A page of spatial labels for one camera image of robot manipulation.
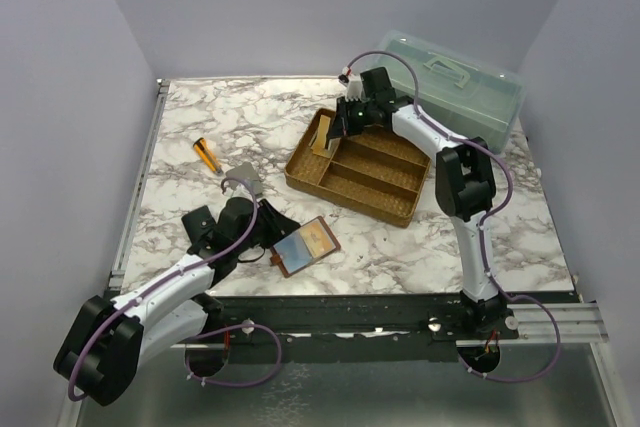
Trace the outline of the gold credit card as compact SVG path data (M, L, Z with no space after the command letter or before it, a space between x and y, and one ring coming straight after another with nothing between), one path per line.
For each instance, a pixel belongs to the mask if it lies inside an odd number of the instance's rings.
M327 139L325 134L316 131L310 142L310 148L313 155L330 159L335 151L335 141Z
M329 116L322 115L319 119L319 124L317 128L317 139L321 143L325 143L327 140L327 135L329 133L331 122L332 122L332 118Z
M300 228L300 236L313 258L320 258L336 248L324 225L315 220Z

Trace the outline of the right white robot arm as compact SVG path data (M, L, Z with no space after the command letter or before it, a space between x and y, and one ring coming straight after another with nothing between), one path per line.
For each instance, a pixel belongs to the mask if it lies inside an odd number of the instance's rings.
M485 337L507 310L492 271L488 215L496 184L486 142L460 136L424 113L415 100L399 95L383 67L357 76L346 67L339 80L347 91L336 101L323 146L378 126L435 162L436 201L454 226L463 269L460 326L471 338Z

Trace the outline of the brown leather card holder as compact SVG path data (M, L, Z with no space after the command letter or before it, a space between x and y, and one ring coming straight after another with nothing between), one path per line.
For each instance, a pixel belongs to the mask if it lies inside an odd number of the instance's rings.
M324 228L332 237L333 242L336 245L336 248L333 251L331 251L329 254L326 254L320 258L313 258L310 255L307 247L305 246L300 236L300 228L310 222L314 222L315 220L318 220L324 225ZM318 216L312 219L311 221L301 225L300 228L270 248L270 253L271 253L270 263L278 267L280 272L285 278L289 278L303 271L304 269L324 259L328 255L334 252L337 252L341 249L341 245L338 242L337 237L331 231L331 229L329 228L328 224L326 223L325 219L322 216Z

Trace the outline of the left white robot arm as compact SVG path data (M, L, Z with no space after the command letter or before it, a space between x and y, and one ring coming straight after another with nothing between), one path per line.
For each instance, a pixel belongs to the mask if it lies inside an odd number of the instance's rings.
M214 340L222 327L205 292L227 277L240 256L268 250L300 228L267 200L228 200L219 215L197 208L181 219L191 245L176 264L112 299L94 296L80 308L53 368L73 401L117 400L147 360L185 338Z

